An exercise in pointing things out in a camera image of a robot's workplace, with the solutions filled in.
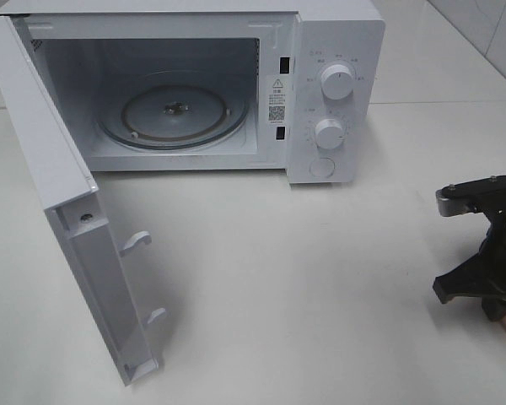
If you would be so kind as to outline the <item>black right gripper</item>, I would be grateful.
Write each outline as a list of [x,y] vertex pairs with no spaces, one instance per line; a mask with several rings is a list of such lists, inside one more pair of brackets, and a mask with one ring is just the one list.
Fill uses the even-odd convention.
[[433,281],[433,291],[443,304],[455,297],[482,298],[489,321],[506,316],[506,175],[449,184],[435,192],[439,214],[452,217],[483,213],[490,223],[477,254]]

